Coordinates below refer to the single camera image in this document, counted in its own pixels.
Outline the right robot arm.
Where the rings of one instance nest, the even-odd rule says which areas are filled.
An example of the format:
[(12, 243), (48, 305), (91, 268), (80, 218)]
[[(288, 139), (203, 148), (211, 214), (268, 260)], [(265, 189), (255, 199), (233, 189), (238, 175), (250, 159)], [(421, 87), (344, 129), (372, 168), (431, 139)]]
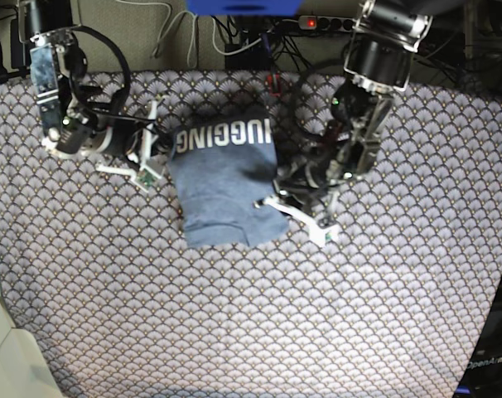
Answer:
[[(30, 45), (31, 81), (46, 150), (58, 158), (102, 153), (139, 167), (143, 160), (171, 148), (171, 136), (157, 126), (157, 116), (123, 113), (132, 87), (132, 72), (119, 47), (101, 32), (73, 21), (68, 1), (20, 1), (17, 4), (21, 42)], [(77, 34), (108, 47), (123, 75), (108, 102), (96, 97), (103, 89), (83, 82), (86, 54)]]

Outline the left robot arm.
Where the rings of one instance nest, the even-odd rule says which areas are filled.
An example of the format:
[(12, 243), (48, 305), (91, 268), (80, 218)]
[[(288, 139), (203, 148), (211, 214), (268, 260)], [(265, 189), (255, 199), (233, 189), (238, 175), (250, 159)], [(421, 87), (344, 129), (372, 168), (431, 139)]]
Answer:
[[(342, 182), (364, 177), (374, 166), (381, 145), (381, 126), (393, 97), (408, 86), (413, 57), (432, 25), (426, 1), (363, 1), (346, 53), (321, 61), (298, 79), (288, 105), (298, 154), (280, 169), (276, 195), (264, 204), (301, 220), (314, 202)], [(331, 120), (312, 133), (296, 110), (307, 79), (340, 62), (344, 83), (331, 99)]]

